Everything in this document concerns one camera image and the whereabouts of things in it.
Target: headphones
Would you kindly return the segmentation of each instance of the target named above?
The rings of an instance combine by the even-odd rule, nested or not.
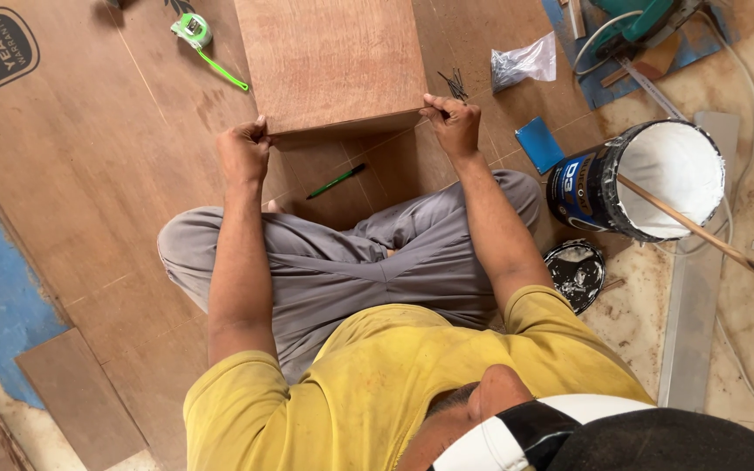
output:
[[[567,394],[511,407],[478,424],[439,456],[429,471],[545,471],[575,430],[594,420],[653,409],[644,402]]]

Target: metal ruler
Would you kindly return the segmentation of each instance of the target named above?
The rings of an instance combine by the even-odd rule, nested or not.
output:
[[[662,106],[662,109],[665,110],[671,117],[682,121],[688,121],[688,118],[680,113],[677,107],[674,106],[674,104],[671,103],[668,98],[665,98],[665,95],[663,95],[662,92],[659,91],[658,88],[656,88],[654,82],[650,81],[646,76],[639,74],[638,70],[634,69],[633,64],[630,63],[630,59],[626,57],[617,57],[616,60],[618,60],[618,63],[621,64],[622,67],[624,67],[624,70],[626,70],[630,74],[630,76],[632,76],[642,86],[642,88],[644,88],[644,90],[648,92],[648,95],[651,95],[654,100],[656,100],[657,104]]]

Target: green pen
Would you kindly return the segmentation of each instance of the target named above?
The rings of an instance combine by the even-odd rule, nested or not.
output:
[[[307,199],[316,198],[317,196],[319,196],[322,193],[324,193],[324,191],[326,189],[328,189],[329,187],[332,187],[332,186],[336,185],[337,183],[341,182],[342,180],[344,180],[347,177],[350,177],[350,176],[352,176],[354,174],[358,174],[359,172],[362,172],[363,168],[365,168],[365,164],[360,164],[360,165],[357,165],[354,168],[351,168],[348,172],[345,172],[344,174],[341,174],[340,176],[336,177],[336,179],[334,179],[331,183],[326,184],[323,187],[317,189],[316,191],[310,193],[308,195]]]

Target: paint bucket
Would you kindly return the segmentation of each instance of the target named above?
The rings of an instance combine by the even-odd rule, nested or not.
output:
[[[555,289],[569,301],[575,315],[595,302],[607,272],[597,247],[583,239],[568,241],[551,249],[543,260]]]
[[[673,119],[643,123],[555,165],[546,186],[551,213],[577,229],[612,230],[643,242],[690,234],[617,184],[619,173],[699,225],[715,214],[726,176],[717,145],[699,127]]]

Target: bare foot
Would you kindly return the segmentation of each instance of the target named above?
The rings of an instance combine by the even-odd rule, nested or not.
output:
[[[287,213],[287,210],[284,209],[283,206],[278,206],[278,203],[275,199],[270,199],[270,202],[267,205],[267,213],[278,213],[279,215],[285,215]]]

